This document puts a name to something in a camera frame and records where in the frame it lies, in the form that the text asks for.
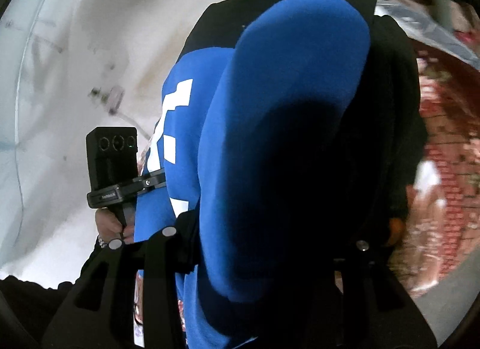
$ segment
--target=silver rivet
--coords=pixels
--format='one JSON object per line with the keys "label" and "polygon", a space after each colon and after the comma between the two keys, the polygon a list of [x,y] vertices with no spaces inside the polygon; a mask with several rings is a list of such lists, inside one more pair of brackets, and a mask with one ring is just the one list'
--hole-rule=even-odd
{"label": "silver rivet", "polygon": [[111,250],[117,250],[122,245],[123,245],[123,242],[122,240],[119,240],[119,239],[114,239],[109,242],[109,248],[111,248]]}
{"label": "silver rivet", "polygon": [[368,245],[368,242],[365,240],[358,240],[357,241],[357,248],[361,250],[362,252],[366,252],[369,250],[370,245]]}
{"label": "silver rivet", "polygon": [[177,234],[177,229],[174,228],[173,226],[165,227],[162,230],[162,234],[165,235],[166,237],[173,237],[175,234]]}

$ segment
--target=camera lens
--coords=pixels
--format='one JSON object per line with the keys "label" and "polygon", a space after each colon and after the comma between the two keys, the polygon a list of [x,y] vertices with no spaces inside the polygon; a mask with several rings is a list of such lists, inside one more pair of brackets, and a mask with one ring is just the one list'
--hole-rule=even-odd
{"label": "camera lens", "polygon": [[125,140],[123,136],[114,136],[113,137],[113,148],[117,151],[121,151],[123,149],[123,145],[125,144]]}
{"label": "camera lens", "polygon": [[127,138],[127,146],[131,149],[135,147],[135,138],[134,137],[129,136]]}
{"label": "camera lens", "polygon": [[108,138],[105,138],[105,137],[100,138],[99,146],[100,146],[100,148],[101,148],[103,151],[107,150],[107,149],[109,148],[109,146],[110,146],[110,141],[109,141],[109,139],[108,139]]}

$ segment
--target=bracelet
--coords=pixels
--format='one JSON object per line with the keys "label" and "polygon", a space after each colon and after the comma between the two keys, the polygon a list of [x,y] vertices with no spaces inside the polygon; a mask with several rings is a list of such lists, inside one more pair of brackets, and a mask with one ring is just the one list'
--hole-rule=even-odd
{"label": "bracelet", "polygon": [[100,238],[100,234],[98,234],[97,241],[102,249],[108,245],[103,239]]}

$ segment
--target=hand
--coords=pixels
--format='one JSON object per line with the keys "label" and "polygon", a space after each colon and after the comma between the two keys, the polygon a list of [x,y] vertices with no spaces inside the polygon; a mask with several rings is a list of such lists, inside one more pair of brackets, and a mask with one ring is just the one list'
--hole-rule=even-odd
{"label": "hand", "polygon": [[403,238],[405,233],[405,222],[400,218],[390,218],[390,238],[384,246],[395,246]]}
{"label": "hand", "polygon": [[[122,233],[122,224],[117,217],[107,208],[100,208],[95,212],[95,223],[97,224],[98,234],[100,238],[109,243],[113,239],[120,239]],[[135,225],[129,225],[123,230],[123,238],[125,243],[134,242]]]}

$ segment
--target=white wall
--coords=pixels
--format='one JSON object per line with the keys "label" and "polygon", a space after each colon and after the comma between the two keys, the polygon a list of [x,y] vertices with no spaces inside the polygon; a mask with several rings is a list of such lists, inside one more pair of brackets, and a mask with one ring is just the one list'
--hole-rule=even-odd
{"label": "white wall", "polygon": [[0,265],[22,222],[17,158],[20,72],[28,39],[44,0],[12,0],[0,19]]}
{"label": "white wall", "polygon": [[[162,83],[195,22],[217,1],[45,0],[31,32],[18,23],[30,33],[22,67],[15,67],[21,72],[16,153],[25,210],[13,248],[15,228],[0,231],[0,278],[13,274],[54,288],[75,281],[97,236],[86,203],[85,136],[98,125],[125,125],[87,95],[94,86],[122,86],[123,112],[152,133]],[[2,26],[8,20],[5,15]],[[140,149],[145,145],[139,137]],[[9,210],[0,217],[19,223]]]}

